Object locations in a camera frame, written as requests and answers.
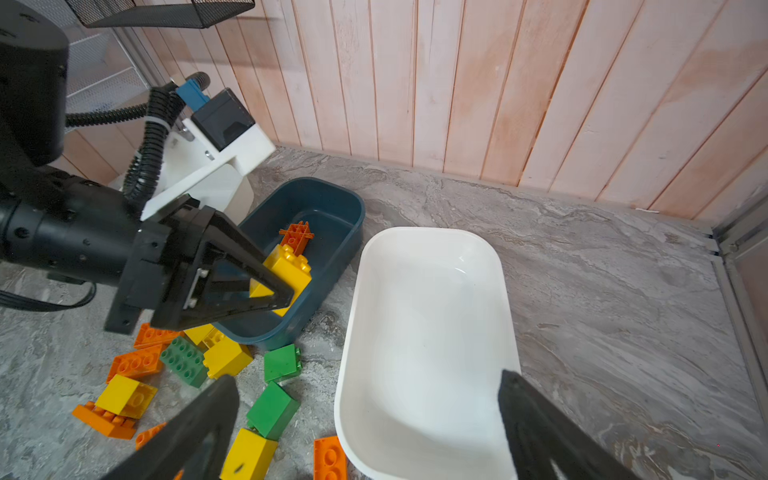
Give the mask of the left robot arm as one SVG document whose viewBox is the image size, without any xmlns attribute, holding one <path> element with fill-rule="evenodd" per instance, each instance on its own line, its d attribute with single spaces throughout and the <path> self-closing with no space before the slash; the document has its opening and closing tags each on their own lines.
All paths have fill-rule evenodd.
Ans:
<svg viewBox="0 0 768 480">
<path fill-rule="evenodd" d="M 165 145 L 185 108 L 201 132 L 231 145 L 256 124 L 229 91 L 207 98 L 209 77 L 154 87 L 140 105 L 67 113 L 69 42 L 45 16 L 1 5 L 1 257 L 56 281 L 116 290 L 105 327 L 133 331 L 143 311 L 181 331 L 287 307 L 293 289 L 224 213 L 187 191 L 151 212 Z M 121 190 L 54 167 L 69 126 L 140 119 L 142 143 Z"/>
</svg>

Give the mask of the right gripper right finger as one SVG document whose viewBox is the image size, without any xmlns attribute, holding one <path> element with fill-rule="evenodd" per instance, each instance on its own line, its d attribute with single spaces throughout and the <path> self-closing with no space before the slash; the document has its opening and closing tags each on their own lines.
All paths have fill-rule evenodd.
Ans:
<svg viewBox="0 0 768 480">
<path fill-rule="evenodd" d="M 635 479 L 531 383 L 504 370 L 497 401 L 520 479 Z"/>
</svg>

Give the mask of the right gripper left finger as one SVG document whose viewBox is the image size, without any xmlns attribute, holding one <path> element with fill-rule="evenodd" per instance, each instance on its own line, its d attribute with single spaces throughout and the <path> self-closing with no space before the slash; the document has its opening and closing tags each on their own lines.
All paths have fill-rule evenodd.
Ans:
<svg viewBox="0 0 768 480">
<path fill-rule="evenodd" d="M 224 375 L 201 392 L 143 448 L 106 479 L 217 479 L 239 408 L 234 377 Z"/>
</svg>

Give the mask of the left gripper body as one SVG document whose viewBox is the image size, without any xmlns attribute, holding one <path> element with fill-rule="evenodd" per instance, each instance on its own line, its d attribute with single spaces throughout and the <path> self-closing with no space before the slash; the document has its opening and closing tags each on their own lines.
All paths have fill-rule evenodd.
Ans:
<svg viewBox="0 0 768 480">
<path fill-rule="evenodd" d="M 216 250 L 208 229 L 216 210 L 188 195 L 138 230 L 104 329 L 130 334 L 145 310 L 156 329 L 181 331 L 214 321 L 207 298 Z"/>
</svg>

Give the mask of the long orange lego plate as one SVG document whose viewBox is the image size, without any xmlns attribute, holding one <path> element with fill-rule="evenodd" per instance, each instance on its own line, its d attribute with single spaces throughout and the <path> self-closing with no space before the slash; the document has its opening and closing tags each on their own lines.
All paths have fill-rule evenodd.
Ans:
<svg viewBox="0 0 768 480">
<path fill-rule="evenodd" d="M 289 246 L 295 255 L 302 255 L 309 241 L 314 238 L 307 221 L 291 224 L 287 229 L 281 229 L 279 234 L 282 236 L 280 245 Z"/>
</svg>

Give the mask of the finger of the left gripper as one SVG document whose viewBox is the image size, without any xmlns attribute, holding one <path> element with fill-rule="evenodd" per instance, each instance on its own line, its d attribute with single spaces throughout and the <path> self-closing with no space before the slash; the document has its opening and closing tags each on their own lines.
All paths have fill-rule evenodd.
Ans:
<svg viewBox="0 0 768 480">
<path fill-rule="evenodd" d="M 295 290 L 264 265 L 260 250 L 225 214 L 181 206 L 160 219 L 171 229 L 161 256 L 167 289 L 151 326 L 185 330 L 290 305 Z"/>
</svg>

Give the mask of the yellow lego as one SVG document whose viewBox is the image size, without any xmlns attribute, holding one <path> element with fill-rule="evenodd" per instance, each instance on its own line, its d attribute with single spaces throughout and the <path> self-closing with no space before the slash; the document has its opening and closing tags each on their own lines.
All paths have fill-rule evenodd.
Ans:
<svg viewBox="0 0 768 480">
<path fill-rule="evenodd" d="M 95 405 L 118 416 L 140 419 L 157 391 L 157 388 L 138 380 L 115 375 Z"/>
</svg>

